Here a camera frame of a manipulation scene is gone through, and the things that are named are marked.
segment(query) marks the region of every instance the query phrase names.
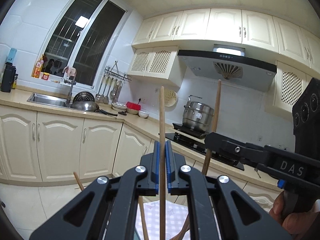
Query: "window frame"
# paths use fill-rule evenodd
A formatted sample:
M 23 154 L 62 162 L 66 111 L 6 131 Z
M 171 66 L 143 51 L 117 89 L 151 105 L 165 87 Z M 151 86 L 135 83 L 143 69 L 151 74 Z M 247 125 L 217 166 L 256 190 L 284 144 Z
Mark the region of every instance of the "window frame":
M 45 49 L 50 41 L 50 38 L 53 35 L 54 30 L 56 29 L 56 27 L 58 26 L 60 20 L 63 18 L 64 14 L 66 13 L 66 11 L 69 9 L 69 7 L 71 6 L 71 4 L 74 2 L 75 0 L 70 0 L 65 7 L 63 8 L 63 10 L 61 11 L 59 17 L 57 17 L 57 19 L 55 20 L 55 22 L 52 24 L 51 29 L 49 30 L 43 44 L 41 47 L 41 50 L 39 52 L 38 58 L 40 58 L 42 56 L 42 54 L 44 54 Z M 77 83 L 76 85 L 74 85 L 73 88 L 73 94 L 76 94 L 78 92 L 81 92 L 83 90 L 94 93 L 97 92 L 98 90 L 98 84 L 101 82 L 102 79 L 102 74 L 103 74 L 103 70 L 104 68 L 107 66 L 107 60 L 108 60 L 108 56 L 110 55 L 110 52 L 113 49 L 113 46 L 117 40 L 117 37 L 119 36 L 119 33 L 121 32 L 124 24 L 126 23 L 127 19 L 129 18 L 130 14 L 132 13 L 133 9 L 131 7 L 129 7 L 123 0 L 102 0 L 102 2 L 98 5 L 98 7 L 96 8 L 96 10 L 94 11 L 94 13 L 91 15 L 89 21 L 87 22 L 87 24 L 85 25 L 85 27 L 83 28 L 79 39 L 77 40 L 73 51 L 70 55 L 69 61 L 68 61 L 68 65 L 71 66 L 73 65 L 74 61 L 76 60 L 76 55 L 78 54 L 78 51 L 81 47 L 81 44 L 86 36 L 86 34 L 88 33 L 91 25 L 93 24 L 93 22 L 95 21 L 96 17 L 98 16 L 98 14 L 100 13 L 100 11 L 102 10 L 102 8 L 104 7 L 104 5 L 108 2 L 111 1 L 114 4 L 116 4 L 117 6 L 119 6 L 121 9 L 123 9 L 125 11 L 124 15 L 122 16 L 120 22 L 118 23 L 115 31 L 113 32 L 110 41 L 102 55 L 102 58 L 100 60 L 99 66 L 97 68 L 97 71 L 95 73 L 95 77 L 93 80 L 93 84 L 92 86 L 90 85 L 86 85 L 86 84 L 81 84 L 81 83 Z M 53 81 L 61 81 L 61 77 L 59 76 L 55 76 L 55 75 L 50 75 L 50 80 Z M 65 86 L 71 86 L 70 84 L 64 84 L 64 83 L 60 83 L 59 84 L 62 87 Z M 57 88 L 57 84 L 54 82 L 49 82 L 48 87 L 54 87 Z

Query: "stainless steel sink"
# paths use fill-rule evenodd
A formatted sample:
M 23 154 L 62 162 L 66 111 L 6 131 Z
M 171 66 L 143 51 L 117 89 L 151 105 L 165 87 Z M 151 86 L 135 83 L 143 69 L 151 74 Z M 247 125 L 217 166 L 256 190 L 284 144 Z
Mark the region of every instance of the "stainless steel sink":
M 56 97 L 37 94 L 37 93 L 33 93 L 29 97 L 27 102 L 33 102 L 33 103 L 47 105 L 47 106 L 57 106 L 57 107 L 65 107 L 65 108 L 70 107 L 70 105 L 66 103 L 65 98 L 56 98 Z

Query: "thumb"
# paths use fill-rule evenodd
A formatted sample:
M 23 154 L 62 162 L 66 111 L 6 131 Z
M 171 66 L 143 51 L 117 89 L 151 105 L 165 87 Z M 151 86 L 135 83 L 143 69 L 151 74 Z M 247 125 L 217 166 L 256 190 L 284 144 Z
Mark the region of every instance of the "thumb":
M 286 217 L 282 226 L 291 235 L 305 233 L 311 227 L 318 213 L 292 213 Z

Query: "window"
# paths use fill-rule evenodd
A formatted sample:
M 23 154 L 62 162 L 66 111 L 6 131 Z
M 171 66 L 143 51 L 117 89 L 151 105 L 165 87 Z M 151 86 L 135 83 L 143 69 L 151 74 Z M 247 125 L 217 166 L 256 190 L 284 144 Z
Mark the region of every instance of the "window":
M 62 77 L 63 69 L 73 66 L 77 70 L 76 81 L 92 86 L 103 53 L 124 13 L 110 0 L 75 0 L 48 42 L 42 72 Z M 87 22 L 92 16 L 90 26 Z

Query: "beige countertop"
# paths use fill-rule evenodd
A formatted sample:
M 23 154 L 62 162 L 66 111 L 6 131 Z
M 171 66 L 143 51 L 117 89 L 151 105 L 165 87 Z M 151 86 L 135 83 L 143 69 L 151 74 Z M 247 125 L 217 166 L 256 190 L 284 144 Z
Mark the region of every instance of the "beige countertop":
M 26 110 L 50 113 L 50 114 L 61 114 L 72 117 L 80 118 L 89 118 L 96 120 L 105 120 L 105 121 L 114 121 L 114 122 L 123 122 L 128 126 L 136 129 L 142 134 L 152 138 L 153 140 L 159 140 L 159 123 L 153 119 L 143 119 L 138 115 L 127 114 L 118 115 L 118 117 L 111 117 L 108 115 L 92 112 L 84 112 L 79 110 L 73 110 L 68 108 L 60 108 L 53 106 L 46 106 L 37 103 L 27 102 L 28 98 L 31 96 L 32 92 L 15 89 L 11 93 L 0 92 L 0 105 L 3 106 L 12 106 L 17 108 L 22 108 Z M 117 113 L 108 105 L 99 104 L 100 108 L 106 110 L 110 113 Z M 174 129 L 170 125 L 166 126 L 166 132 L 174 132 Z M 195 151 L 192 151 L 184 146 L 181 146 L 175 142 L 172 142 L 172 149 L 178 153 L 181 153 L 191 159 L 194 159 L 198 162 L 204 162 L 204 155 L 201 155 Z M 244 171 L 241 171 L 237 168 L 230 167 L 229 165 L 223 164 L 216 160 L 211 159 L 210 167 L 220 171 L 223 174 L 228 174 L 239 179 L 248 181 L 250 183 L 266 187 L 272 190 L 281 191 L 277 187 L 277 180 L 270 177 L 268 174 L 259 171 L 261 179 L 254 169 L 250 166 L 244 165 Z

